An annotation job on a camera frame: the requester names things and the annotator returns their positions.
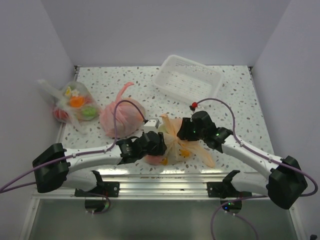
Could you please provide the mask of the orange plastic bag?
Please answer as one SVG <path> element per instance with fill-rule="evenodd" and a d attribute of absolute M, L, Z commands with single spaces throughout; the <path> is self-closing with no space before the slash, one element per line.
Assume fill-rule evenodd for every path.
<path fill-rule="evenodd" d="M 167 114 L 161 116 L 162 124 L 158 131 L 163 132 L 164 143 L 167 147 L 165 153 L 160 156 L 147 155 L 144 160 L 154 166 L 174 165 L 197 156 L 208 167 L 215 167 L 215 161 L 208 150 L 204 149 L 198 141 L 187 141 L 178 138 L 177 134 L 182 126 L 182 119 L 169 118 Z"/>

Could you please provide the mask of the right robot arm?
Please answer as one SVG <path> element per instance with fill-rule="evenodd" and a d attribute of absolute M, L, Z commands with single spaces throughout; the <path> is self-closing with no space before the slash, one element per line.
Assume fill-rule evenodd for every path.
<path fill-rule="evenodd" d="M 222 182 L 208 183 L 210 197 L 226 199 L 258 194 L 288 210 L 308 186 L 295 158 L 278 157 L 247 144 L 234 131 L 217 127 L 206 111 L 184 117 L 177 136 L 188 142 L 201 140 L 210 149 L 236 158 L 256 171 L 232 170 Z"/>

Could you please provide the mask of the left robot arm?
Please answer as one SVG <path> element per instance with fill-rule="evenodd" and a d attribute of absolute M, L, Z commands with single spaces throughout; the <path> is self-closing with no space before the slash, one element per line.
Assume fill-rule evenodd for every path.
<path fill-rule="evenodd" d="M 163 156 L 166 150 L 163 133 L 154 131 L 87 149 L 55 143 L 32 162 L 37 191 L 43 194 L 66 187 L 96 197 L 103 193 L 104 184 L 100 174 L 90 168 L 131 164 L 145 156 Z"/>

